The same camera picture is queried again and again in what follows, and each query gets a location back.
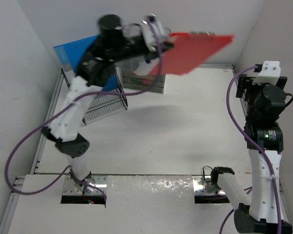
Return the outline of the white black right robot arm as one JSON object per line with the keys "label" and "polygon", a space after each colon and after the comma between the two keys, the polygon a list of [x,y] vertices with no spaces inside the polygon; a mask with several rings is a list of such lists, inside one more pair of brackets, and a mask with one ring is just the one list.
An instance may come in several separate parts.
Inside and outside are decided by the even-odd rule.
{"label": "white black right robot arm", "polygon": [[240,234],[291,234],[292,225],[281,210],[279,167],[284,149],[283,132],[277,123],[289,106],[284,91],[288,78],[270,80],[240,75],[236,78],[237,98],[244,98],[247,112],[244,136],[251,160],[251,194],[240,187],[237,174],[229,167],[214,167],[210,184],[223,190],[232,205],[234,224]]}

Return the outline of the black wire mesh shelf rack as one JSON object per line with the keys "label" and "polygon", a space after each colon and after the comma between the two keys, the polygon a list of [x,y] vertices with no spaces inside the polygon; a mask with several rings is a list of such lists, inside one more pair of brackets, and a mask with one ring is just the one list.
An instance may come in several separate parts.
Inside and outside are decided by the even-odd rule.
{"label": "black wire mesh shelf rack", "polygon": [[[116,73],[110,77],[103,90],[119,94],[124,93],[121,71],[118,67],[115,69]],[[61,75],[63,76],[63,84],[58,98],[58,104],[63,108],[65,106],[62,102],[65,100],[65,97],[69,92],[74,73],[72,70],[65,72],[61,69]],[[85,113],[80,126],[84,127],[92,122],[116,114],[117,112],[124,111],[127,108],[128,102],[125,96],[97,95],[94,97],[90,107]]]}

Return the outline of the clear plastic drawer organizer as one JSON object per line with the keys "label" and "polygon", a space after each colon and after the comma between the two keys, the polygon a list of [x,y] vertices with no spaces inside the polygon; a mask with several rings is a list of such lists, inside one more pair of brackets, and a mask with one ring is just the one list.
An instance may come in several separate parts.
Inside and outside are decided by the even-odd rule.
{"label": "clear plastic drawer organizer", "polygon": [[[156,76],[139,76],[134,73],[138,62],[125,61],[117,64],[118,71],[121,76],[122,85],[127,89],[144,90],[149,87],[155,80]],[[164,93],[165,75],[161,75],[154,86],[150,88],[150,92]]]}

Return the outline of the blue folder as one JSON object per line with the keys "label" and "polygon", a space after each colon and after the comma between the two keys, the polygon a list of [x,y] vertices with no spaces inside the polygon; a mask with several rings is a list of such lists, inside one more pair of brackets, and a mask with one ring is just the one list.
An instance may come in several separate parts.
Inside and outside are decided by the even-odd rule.
{"label": "blue folder", "polygon": [[68,88],[76,73],[77,64],[97,35],[53,47],[62,66],[62,73]]}

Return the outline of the red folder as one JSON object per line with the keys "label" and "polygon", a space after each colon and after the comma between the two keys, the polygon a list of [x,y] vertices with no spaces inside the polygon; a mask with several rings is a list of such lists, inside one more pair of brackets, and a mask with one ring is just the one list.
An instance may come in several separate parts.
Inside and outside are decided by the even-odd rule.
{"label": "red folder", "polygon": [[162,53],[162,65],[158,58],[150,63],[142,62],[134,71],[139,76],[158,74],[184,75],[197,68],[212,55],[232,43],[233,35],[173,33],[168,41],[174,47]]}

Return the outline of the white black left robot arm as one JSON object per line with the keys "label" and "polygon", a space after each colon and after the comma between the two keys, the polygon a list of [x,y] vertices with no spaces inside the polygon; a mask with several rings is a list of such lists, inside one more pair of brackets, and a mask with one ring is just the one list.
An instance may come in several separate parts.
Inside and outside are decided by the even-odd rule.
{"label": "white black left robot arm", "polygon": [[96,95],[120,95],[103,90],[116,72],[116,63],[137,57],[144,57],[146,63],[150,63],[153,59],[162,59],[162,53],[173,48],[153,14],[145,16],[139,27],[139,35],[125,37],[119,16],[109,14],[98,19],[100,33],[76,65],[64,108],[51,118],[49,126],[42,128],[43,135],[67,156],[71,176],[78,183],[90,178],[84,156],[89,142],[78,130]]}

